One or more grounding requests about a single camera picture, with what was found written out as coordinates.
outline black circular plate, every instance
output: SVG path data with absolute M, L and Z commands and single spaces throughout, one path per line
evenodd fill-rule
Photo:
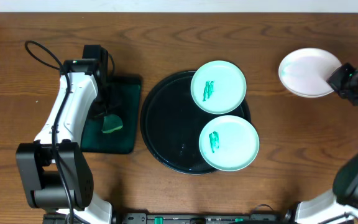
M 250 122 L 250 114 L 245 100 L 226 114 L 209 114 L 200 109 L 190 93 L 194 73 L 173 74 L 152 89 L 142 107 L 140 130 L 147 148 L 162 164 L 186 174 L 207 174 L 216 169 L 200 153 L 201 130 L 218 116 L 229 114 Z

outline white plate with green mark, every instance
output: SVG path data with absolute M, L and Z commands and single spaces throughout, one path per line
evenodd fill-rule
M 245 119 L 224 115 L 210 121 L 201 131 L 198 145 L 204 160 L 223 171 L 237 171 L 256 158 L 259 137 Z
M 225 61 L 208 62 L 191 80 L 191 96 L 204 111 L 224 114 L 236 109 L 244 100 L 247 83 L 241 70 Z
M 334 91 L 326 80 L 341 65 L 338 58 L 326 50 L 299 49 L 282 60 L 278 76 L 285 88 L 292 93 L 315 98 Z

